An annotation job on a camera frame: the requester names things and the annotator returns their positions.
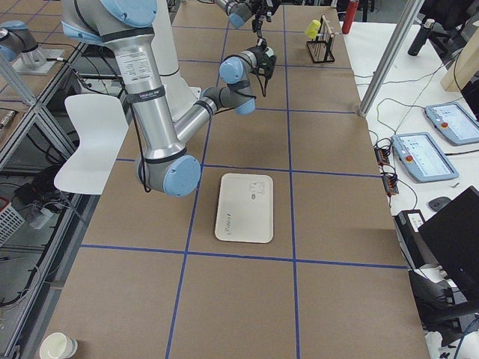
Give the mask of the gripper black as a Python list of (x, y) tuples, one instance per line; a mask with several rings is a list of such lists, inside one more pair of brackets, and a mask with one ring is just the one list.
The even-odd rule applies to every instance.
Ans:
[(278, 0), (254, 0), (252, 2), (252, 13), (254, 14), (254, 33), (257, 35), (257, 45), (263, 45), (262, 19), (270, 21), (279, 8)]

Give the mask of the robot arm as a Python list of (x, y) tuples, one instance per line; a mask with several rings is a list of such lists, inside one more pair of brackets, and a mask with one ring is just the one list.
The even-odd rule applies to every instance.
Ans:
[(137, 176), (146, 190), (183, 197), (201, 178), (186, 145), (222, 108), (255, 109), (250, 76), (270, 79), (276, 55), (259, 37), (255, 46), (221, 62), (221, 88), (199, 90), (180, 74), (165, 1), (64, 1), (64, 33), (110, 49), (117, 61), (132, 116), (139, 122)]
[(267, 47), (267, 41), (262, 35), (262, 26), (264, 22), (271, 22), (281, 1), (257, 0), (257, 1), (234, 1), (234, 0), (216, 0), (213, 2), (218, 5), (228, 16), (228, 21), (236, 29), (241, 28), (247, 21), (252, 19), (251, 28), (257, 35), (257, 46), (262, 49)]

